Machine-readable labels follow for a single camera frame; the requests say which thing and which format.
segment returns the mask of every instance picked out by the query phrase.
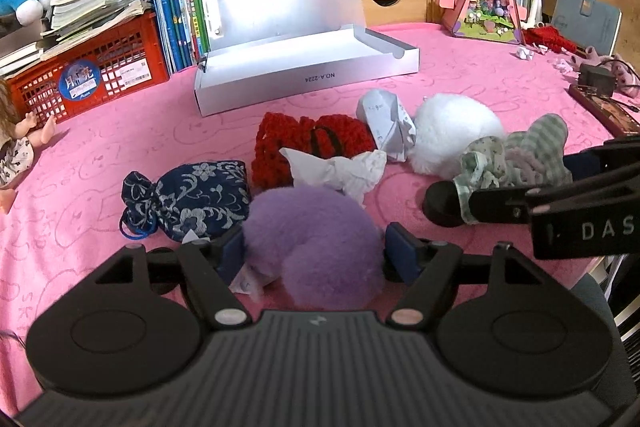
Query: plush ball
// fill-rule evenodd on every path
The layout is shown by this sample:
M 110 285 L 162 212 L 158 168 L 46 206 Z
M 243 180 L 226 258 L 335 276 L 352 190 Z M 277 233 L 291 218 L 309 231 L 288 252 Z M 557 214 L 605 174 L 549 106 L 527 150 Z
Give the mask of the plush ball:
M 249 270 L 282 277 L 302 308 L 356 310 L 382 292 L 382 232 L 348 196 L 325 187 L 272 188 L 242 224 Z
M 506 134 L 495 113 L 461 94 L 439 93 L 428 98 L 415 113 L 415 146 L 409 162 L 418 174 L 452 180 L 460 174 L 460 155 L 479 138 Z

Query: blue drawstring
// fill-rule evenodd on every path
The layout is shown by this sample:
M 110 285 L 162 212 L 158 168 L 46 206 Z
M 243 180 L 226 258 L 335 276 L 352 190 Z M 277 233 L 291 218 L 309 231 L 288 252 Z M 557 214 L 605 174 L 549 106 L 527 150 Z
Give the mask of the blue drawstring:
M 126 237 L 127 239 L 130 239 L 132 241 L 140 241 L 142 239 L 146 239 L 147 237 L 149 237 L 149 235 L 151 235 L 152 233 L 154 233 L 157 229 L 158 229 L 158 224 L 156 221 L 156 216 L 154 214 L 151 214 L 151 225 L 149 226 L 149 230 L 140 230 L 137 229 L 136 227 L 132 227 L 129 225 L 129 223 L 125 222 L 125 215 L 127 214 L 127 211 L 124 211 L 124 214 L 122 214 L 122 217 L 120 218 L 120 233 Z M 132 233 L 138 234 L 137 236 L 135 235 L 130 235 L 129 233 L 124 231 L 123 228 L 123 224 L 127 225 L 127 228 L 129 230 L 131 230 Z

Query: purple pom pom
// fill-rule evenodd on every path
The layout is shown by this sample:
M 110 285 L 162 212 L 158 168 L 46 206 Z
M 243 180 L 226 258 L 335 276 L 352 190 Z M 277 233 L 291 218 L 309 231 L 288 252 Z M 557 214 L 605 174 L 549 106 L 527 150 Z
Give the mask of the purple pom pom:
M 246 262 L 282 277 L 304 308 L 356 310 L 382 292 L 382 232 L 348 196 L 324 187 L 267 190 L 242 225 Z

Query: silver box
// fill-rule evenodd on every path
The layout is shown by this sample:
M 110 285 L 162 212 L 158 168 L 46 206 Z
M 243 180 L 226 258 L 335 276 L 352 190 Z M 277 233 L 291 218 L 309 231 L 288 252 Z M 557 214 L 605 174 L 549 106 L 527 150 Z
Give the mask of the silver box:
M 203 0 L 210 52 L 203 116 L 304 92 L 416 73 L 419 50 L 364 28 L 361 0 Z

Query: green striped cloth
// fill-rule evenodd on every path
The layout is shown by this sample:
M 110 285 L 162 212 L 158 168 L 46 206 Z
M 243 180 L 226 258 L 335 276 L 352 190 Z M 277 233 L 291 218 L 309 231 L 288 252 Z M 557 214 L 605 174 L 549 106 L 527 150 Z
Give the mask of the green striped cloth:
M 460 156 L 461 173 L 453 179 L 462 219 L 478 222 L 469 211 L 469 197 L 480 188 L 571 183 L 571 172 L 562 163 L 568 135 L 562 118 L 546 114 L 504 141 L 488 136 L 471 143 Z

